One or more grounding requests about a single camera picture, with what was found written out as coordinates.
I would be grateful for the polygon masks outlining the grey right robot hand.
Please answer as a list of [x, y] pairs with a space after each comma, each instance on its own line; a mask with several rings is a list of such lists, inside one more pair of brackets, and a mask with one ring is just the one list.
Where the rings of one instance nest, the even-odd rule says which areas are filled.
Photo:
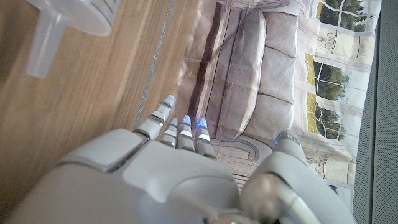
[[63, 156], [8, 223], [354, 223], [286, 129], [239, 187], [216, 160], [205, 119], [169, 118], [172, 95], [132, 130]]

